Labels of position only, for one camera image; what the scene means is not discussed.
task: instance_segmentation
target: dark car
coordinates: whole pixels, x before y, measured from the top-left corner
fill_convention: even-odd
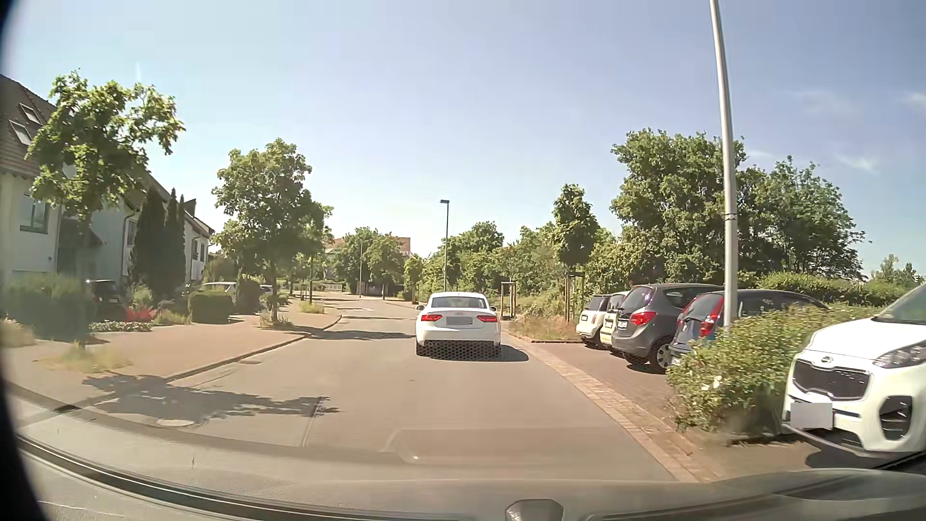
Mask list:
[[[119,285],[109,279],[88,280],[87,289],[96,301],[97,320],[125,320],[126,306]]]
[[[778,289],[740,289],[736,292],[739,317],[755,316],[770,310],[783,310],[791,306],[816,306],[826,309],[826,305],[813,297],[781,291]],[[688,345],[699,338],[713,338],[718,329],[723,327],[723,292],[712,291],[699,295],[679,314],[675,327],[675,338],[669,346],[672,363],[691,352]]]
[[[669,344],[679,313],[702,293],[723,289],[712,284],[646,284],[634,286],[618,307],[611,352],[631,365],[647,362],[659,372],[671,363]]]

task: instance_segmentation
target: lamp post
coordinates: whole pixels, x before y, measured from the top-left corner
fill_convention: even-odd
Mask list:
[[[714,28],[714,56],[717,59],[717,86],[720,91],[720,139],[723,148],[724,273],[723,325],[730,329],[736,320],[736,271],[739,266],[739,236],[736,214],[736,166],[733,164],[733,123],[730,115],[730,83],[727,80],[727,54],[723,48],[719,0],[710,1],[710,21]]]
[[[444,224],[444,291],[447,290],[447,250],[450,249],[450,199],[441,199],[447,205],[447,220]]]

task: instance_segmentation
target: cloud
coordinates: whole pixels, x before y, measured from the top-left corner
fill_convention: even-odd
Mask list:
[[[901,101],[913,107],[926,110],[926,93],[907,93]]]
[[[845,118],[858,113],[858,107],[833,91],[808,89],[790,91],[788,94],[795,97],[804,106],[804,110],[810,114],[830,114]]]
[[[836,154],[836,160],[849,168],[862,170],[864,172],[876,172],[878,170],[878,158],[874,156],[844,156],[842,154]]]

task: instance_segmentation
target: car tire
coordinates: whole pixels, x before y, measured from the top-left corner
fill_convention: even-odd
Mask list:
[[[649,356],[646,357],[649,360],[649,364],[653,366],[653,369],[658,373],[665,373],[666,369],[669,369],[669,366],[672,364],[672,355],[669,352],[669,344],[671,343],[671,337],[662,337],[657,340],[653,347],[649,350]]]

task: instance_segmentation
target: suv grille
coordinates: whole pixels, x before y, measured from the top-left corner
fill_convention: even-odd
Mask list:
[[[793,381],[804,392],[819,392],[832,400],[860,400],[865,396],[869,377],[868,373],[858,369],[822,369],[798,360]]]

